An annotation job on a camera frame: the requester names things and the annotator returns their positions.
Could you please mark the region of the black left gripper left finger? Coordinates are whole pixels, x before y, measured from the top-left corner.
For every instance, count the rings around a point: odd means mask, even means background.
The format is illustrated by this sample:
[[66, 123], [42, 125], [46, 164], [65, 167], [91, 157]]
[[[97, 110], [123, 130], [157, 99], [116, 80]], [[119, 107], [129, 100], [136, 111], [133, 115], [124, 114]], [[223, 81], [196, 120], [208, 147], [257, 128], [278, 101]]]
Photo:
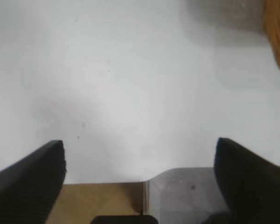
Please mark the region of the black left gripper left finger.
[[44, 224], [66, 176], [63, 142], [52, 140], [0, 171], [0, 224]]

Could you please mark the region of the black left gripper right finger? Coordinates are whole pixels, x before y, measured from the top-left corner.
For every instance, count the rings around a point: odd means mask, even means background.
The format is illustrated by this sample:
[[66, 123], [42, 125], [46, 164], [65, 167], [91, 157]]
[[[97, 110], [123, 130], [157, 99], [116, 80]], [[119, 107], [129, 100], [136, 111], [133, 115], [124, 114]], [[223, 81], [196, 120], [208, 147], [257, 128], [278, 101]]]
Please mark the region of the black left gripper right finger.
[[219, 138], [214, 173], [231, 224], [280, 224], [280, 167]]

